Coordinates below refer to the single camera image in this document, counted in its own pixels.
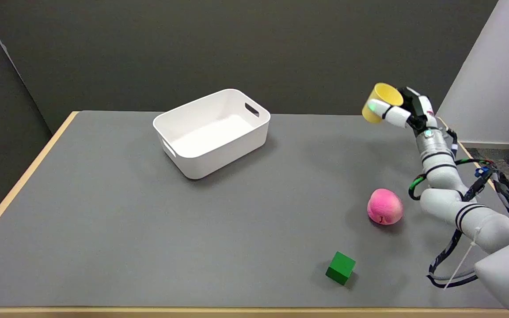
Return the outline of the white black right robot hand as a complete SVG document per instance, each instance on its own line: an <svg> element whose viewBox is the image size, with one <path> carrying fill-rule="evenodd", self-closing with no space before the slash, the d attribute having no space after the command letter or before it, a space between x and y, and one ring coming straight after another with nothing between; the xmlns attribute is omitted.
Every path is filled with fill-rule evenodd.
<svg viewBox="0 0 509 318"><path fill-rule="evenodd" d="M400 128L412 128L415 135L437 129L437 120L428 96L410 87L395 88L376 83L361 114L370 123L385 121Z"/></svg>

